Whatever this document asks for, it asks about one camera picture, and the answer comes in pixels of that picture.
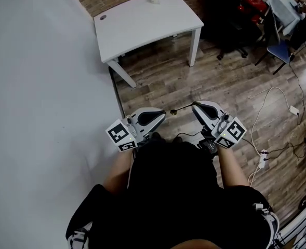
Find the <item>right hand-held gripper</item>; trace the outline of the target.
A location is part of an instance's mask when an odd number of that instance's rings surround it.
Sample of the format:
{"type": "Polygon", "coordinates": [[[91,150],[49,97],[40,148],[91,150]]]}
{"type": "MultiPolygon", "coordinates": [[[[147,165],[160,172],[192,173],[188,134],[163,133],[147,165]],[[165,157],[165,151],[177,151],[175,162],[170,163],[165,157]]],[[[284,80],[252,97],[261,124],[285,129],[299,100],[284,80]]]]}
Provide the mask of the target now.
{"type": "Polygon", "coordinates": [[[193,102],[191,109],[203,127],[201,130],[203,139],[197,146],[211,155],[218,153],[217,146],[232,148],[247,132],[237,117],[231,116],[215,102],[193,102]]]}

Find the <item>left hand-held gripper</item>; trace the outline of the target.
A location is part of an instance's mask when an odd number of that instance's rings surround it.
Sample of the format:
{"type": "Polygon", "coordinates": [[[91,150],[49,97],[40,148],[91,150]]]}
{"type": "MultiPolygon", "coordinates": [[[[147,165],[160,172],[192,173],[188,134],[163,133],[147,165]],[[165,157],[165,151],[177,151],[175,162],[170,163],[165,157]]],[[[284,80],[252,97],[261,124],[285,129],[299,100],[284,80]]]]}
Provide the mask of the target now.
{"type": "Polygon", "coordinates": [[[166,118],[165,110],[142,107],[116,120],[106,129],[106,134],[120,152],[144,145],[166,118]]]}

